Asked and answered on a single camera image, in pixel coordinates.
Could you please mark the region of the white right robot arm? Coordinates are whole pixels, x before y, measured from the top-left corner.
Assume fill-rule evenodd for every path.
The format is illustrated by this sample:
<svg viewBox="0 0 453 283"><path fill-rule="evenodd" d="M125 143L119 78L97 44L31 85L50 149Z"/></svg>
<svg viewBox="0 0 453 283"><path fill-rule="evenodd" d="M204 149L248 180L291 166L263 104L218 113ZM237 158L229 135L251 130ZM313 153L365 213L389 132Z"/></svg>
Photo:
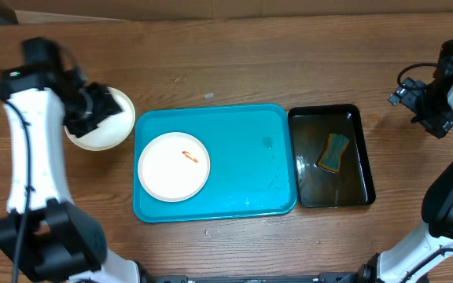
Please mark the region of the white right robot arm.
<svg viewBox="0 0 453 283"><path fill-rule="evenodd" d="M453 113L453 85L447 94ZM343 282L418 282L453 256L453 161L429 187L422 222L388 251L376 254Z"/></svg>

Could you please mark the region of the cream plate with stain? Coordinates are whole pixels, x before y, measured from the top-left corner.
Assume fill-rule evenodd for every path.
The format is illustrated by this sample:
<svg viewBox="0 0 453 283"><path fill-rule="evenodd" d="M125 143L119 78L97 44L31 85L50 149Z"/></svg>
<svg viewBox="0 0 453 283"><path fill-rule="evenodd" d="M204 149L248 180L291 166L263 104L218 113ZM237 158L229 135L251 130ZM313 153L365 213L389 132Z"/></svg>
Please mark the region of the cream plate with stain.
<svg viewBox="0 0 453 283"><path fill-rule="evenodd" d="M96 129L81 138L70 134L67 127L64 127L69 140L82 149L90 151L111 149L123 142L133 130L136 111L131 99L116 88L108 87L108 90L122 108L122 112L104 119Z"/></svg>

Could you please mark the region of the white plate with stain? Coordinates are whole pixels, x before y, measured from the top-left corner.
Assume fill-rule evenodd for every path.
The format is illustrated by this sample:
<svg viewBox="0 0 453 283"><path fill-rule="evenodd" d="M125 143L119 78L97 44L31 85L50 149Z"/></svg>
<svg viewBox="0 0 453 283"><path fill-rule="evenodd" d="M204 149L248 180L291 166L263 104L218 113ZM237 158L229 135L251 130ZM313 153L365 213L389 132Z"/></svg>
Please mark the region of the white plate with stain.
<svg viewBox="0 0 453 283"><path fill-rule="evenodd" d="M196 195L208 181L211 161L205 146L182 132L162 134L142 150L136 179L157 200L179 202Z"/></svg>

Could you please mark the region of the green and yellow sponge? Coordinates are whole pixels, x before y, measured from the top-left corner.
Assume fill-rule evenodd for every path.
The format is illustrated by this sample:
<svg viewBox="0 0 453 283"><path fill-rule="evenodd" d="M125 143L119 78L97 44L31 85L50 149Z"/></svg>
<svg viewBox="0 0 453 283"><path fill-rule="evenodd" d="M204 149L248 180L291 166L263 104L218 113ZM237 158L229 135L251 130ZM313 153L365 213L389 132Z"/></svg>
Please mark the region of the green and yellow sponge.
<svg viewBox="0 0 453 283"><path fill-rule="evenodd" d="M326 146L319 157L316 166L337 174L341 168L344 151L348 147L349 139L342 134L329 134Z"/></svg>

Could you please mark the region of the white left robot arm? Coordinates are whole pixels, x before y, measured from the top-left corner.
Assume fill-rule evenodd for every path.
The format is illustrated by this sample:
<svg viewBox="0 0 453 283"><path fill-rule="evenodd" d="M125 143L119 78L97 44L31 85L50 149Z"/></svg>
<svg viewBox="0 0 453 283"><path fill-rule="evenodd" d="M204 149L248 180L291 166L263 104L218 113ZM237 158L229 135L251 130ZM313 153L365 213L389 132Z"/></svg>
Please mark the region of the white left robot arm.
<svg viewBox="0 0 453 283"><path fill-rule="evenodd" d="M5 104L12 185L0 219L0 249L19 274L41 282L140 282L139 265L107 247L99 222L69 192L62 141L64 104L49 87L10 94Z"/></svg>

